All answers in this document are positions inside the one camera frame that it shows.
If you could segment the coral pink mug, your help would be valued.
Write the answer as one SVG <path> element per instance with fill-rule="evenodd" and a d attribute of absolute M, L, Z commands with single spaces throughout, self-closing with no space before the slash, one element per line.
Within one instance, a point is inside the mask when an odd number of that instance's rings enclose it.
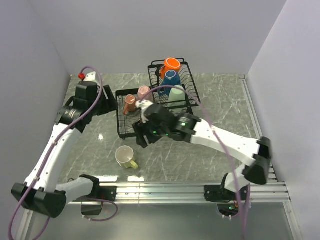
<path fill-rule="evenodd" d="M 132 94 L 128 94 L 125 97 L 124 108 L 123 108 L 124 115 L 136 111 L 136 101 L 137 101 L 136 97 Z"/>

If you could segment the yellow mug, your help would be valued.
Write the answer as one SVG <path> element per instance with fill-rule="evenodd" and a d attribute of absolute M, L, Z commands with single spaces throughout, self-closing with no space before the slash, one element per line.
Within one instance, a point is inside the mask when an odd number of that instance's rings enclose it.
<path fill-rule="evenodd" d="M 115 152 L 115 159 L 117 163 L 124 168 L 138 169 L 138 164 L 135 161 L 134 150 L 127 146 L 120 146 Z"/>

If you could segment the light pink mug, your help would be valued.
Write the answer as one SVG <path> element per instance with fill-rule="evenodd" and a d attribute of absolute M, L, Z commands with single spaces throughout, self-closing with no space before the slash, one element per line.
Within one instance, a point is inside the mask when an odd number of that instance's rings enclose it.
<path fill-rule="evenodd" d="M 137 96 L 138 96 L 138 100 L 142 100 L 142 98 L 144 96 L 147 95 L 147 93 L 150 91 L 150 88 L 146 85 L 143 85 L 141 86 L 139 89 L 138 89 L 138 93 L 137 93 Z M 150 93 L 146 98 L 145 100 L 149 100 L 149 101 L 153 101 L 153 95 Z"/>

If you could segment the blue mug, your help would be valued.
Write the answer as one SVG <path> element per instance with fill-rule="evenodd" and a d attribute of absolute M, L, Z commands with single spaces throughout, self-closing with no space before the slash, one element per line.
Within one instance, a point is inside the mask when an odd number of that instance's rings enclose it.
<path fill-rule="evenodd" d="M 160 86 L 168 85 L 168 86 L 177 86 L 181 84 L 180 75 L 175 70 L 168 70 L 165 75 L 163 82 Z M 157 90 L 160 96 L 169 96 L 171 92 L 170 87 L 162 87 Z"/>

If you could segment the orange mug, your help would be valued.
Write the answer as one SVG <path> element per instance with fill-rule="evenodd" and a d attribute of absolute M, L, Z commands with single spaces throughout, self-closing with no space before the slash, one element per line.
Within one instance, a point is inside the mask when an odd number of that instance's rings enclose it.
<path fill-rule="evenodd" d="M 164 60 L 163 66 L 161 66 L 159 70 L 160 78 L 164 79 L 166 72 L 170 70 L 176 71 L 178 73 L 180 69 L 181 69 L 181 62 L 179 60 L 172 57 L 166 58 Z"/>

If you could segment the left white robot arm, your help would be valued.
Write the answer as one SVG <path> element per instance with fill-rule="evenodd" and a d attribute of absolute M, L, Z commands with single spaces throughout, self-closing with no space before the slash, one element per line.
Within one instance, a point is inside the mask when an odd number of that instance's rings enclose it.
<path fill-rule="evenodd" d="M 64 184 L 58 184 L 58 178 L 71 148 L 92 118 L 113 112 L 117 106 L 109 85 L 102 89 L 92 81 L 76 85 L 75 95 L 57 114 L 50 140 L 34 170 L 24 183 L 15 183 L 11 189 L 24 209 L 57 218 L 72 201 L 82 197 L 89 201 L 101 198 L 100 181 L 94 176 L 82 174 Z"/>

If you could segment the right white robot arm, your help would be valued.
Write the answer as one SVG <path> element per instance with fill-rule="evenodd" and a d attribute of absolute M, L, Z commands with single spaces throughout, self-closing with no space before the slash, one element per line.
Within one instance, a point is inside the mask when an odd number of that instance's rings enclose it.
<path fill-rule="evenodd" d="M 224 199 L 233 199 L 238 190 L 249 184 L 267 183 L 272 160 L 272 142 L 269 138 L 240 136 L 192 114 L 174 115 L 164 106 L 149 100 L 138 101 L 135 106 L 140 109 L 141 120 L 134 123 L 133 128 L 136 143 L 142 148 L 161 138 L 169 138 L 176 142 L 208 147 L 241 162 L 222 181 L 220 194 Z"/>

